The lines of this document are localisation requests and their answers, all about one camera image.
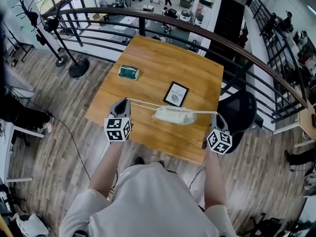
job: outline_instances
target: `green sponge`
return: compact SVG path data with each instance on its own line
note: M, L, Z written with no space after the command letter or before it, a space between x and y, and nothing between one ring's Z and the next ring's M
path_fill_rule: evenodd
M122 65L119 68L119 72L118 72L119 77L131 79L131 80L137 80L138 75L139 75L139 69L135 67Z

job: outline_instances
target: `black pants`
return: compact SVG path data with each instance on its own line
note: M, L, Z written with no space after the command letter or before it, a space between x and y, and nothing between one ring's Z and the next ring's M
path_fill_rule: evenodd
M290 155L288 162L290 165L302 165L307 162L316 162L316 150L310 149L300 155Z
M37 130L49 121L50 116L48 114L24 107L13 124L25 129Z
M171 1L170 1L170 0L166 0L166 2L165 2L165 4L164 4L164 5L167 5L167 3L169 3L169 4L170 4L170 6L172 6L172 4L171 4Z

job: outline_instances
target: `small framed card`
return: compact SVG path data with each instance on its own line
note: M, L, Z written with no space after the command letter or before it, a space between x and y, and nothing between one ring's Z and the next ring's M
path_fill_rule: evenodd
M181 107L188 91L188 88L173 81L163 101L170 105Z

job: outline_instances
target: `wooden handrail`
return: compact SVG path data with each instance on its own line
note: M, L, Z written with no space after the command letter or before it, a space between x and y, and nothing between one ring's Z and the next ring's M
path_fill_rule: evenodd
M114 14L114 15L124 15L124 16L132 16L137 18L145 18L161 23L165 23L168 25L176 26L185 30L189 30L195 34L198 34L202 37L205 37L209 40L217 41L224 46L229 47L230 49L234 50L235 52L241 54L248 60L252 61L255 65L257 65L260 69L265 71L268 75L273 77L277 80L285 89L287 89L296 99L297 101L304 106L305 108L308 107L307 102L295 91L295 89L282 78L277 72L275 72L272 68L270 68L267 64L265 64L262 60L258 59L256 56L252 55L245 49L241 48L237 44L229 41L228 39L221 37L213 32L210 32L206 29L201 27L195 26L193 24L189 24L183 22L181 20L177 20L171 17L166 17L164 15L159 15L151 12L135 10L135 9L122 9L122 8L78 8L78 9L68 9L68 10L61 10L60 15L63 14L73 14L73 13L107 13L107 14ZM48 12L42 15L42 17L51 17L55 16L56 12Z

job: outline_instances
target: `black frame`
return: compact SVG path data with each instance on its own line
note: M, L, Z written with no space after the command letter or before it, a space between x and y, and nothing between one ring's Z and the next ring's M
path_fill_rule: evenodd
M171 102L169 102L169 101L166 100L166 98L167 98L167 96L168 96L168 94L169 94L169 92L170 92L170 90L171 90L171 88L172 88L172 86L173 86L174 84L175 84L175 85L178 85L178 86L180 86L180 87L182 87L182 88L184 88L184 89L186 90L186 93L184 94L184 96L183 96L183 98L182 98L182 101L181 101L181 103L180 103L179 106L177 106L177 105L175 105L175 104L173 104L173 103L171 103ZM177 83L177 82L175 82L175 81L172 81L172 83L171 83L171 85L170 85L170 87L169 87L169 89L168 89L166 95L165 95L164 98L163 98L163 101L164 101L165 103L167 103L167 104L172 105L172 106L181 107L182 104L183 104L183 102L184 102L184 100L185 100L185 98L186 98L186 96L187 96L187 94L188 94L188 92L189 92L189 89L188 89L188 88L184 87L183 85L181 85L181 84L179 84L179 83Z

